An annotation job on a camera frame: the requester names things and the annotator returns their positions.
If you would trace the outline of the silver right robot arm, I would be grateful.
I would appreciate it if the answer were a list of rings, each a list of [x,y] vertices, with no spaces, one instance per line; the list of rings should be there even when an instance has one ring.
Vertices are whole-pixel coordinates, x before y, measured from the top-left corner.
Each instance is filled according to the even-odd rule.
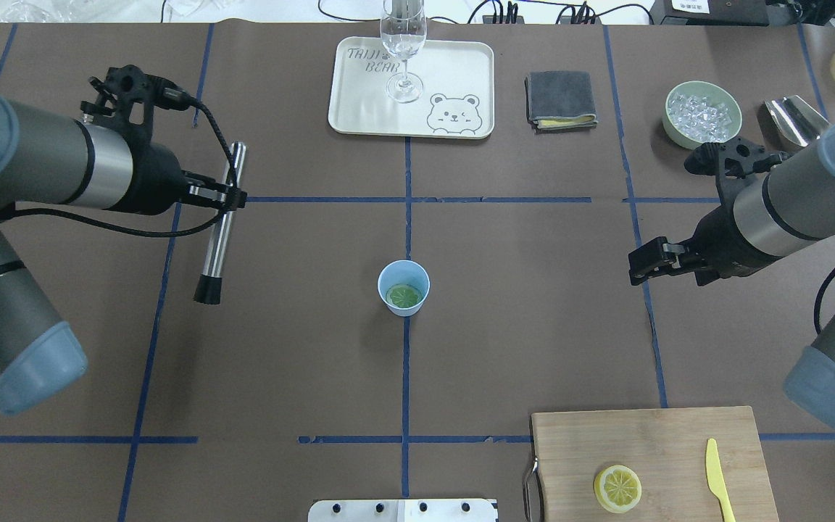
[[[835,247],[835,123],[797,152],[772,151],[745,138],[697,146],[690,174],[712,176],[718,202],[682,241],[659,236],[629,252],[630,284],[690,274],[699,286],[746,278]],[[786,374],[786,398],[835,432],[835,263],[800,270],[814,291],[814,337]]]

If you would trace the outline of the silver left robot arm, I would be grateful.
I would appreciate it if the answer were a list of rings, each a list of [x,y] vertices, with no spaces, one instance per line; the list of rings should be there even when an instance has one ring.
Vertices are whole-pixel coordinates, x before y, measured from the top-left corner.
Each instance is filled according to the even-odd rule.
[[[83,121],[0,95],[0,225],[58,217],[145,238],[214,228],[196,298],[220,300],[215,264],[225,221],[246,204],[241,146],[228,144],[211,110],[171,80],[120,70],[91,79],[97,99]],[[156,109],[201,112],[223,150],[225,178],[183,170],[152,140]],[[0,228],[0,413],[26,412],[86,373],[88,359]]]

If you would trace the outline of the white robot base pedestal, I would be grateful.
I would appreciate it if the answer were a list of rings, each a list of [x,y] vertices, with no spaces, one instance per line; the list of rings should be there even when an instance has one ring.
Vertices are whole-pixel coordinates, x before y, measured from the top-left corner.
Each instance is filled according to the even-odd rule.
[[[308,521],[498,521],[497,501],[484,498],[323,500]]]

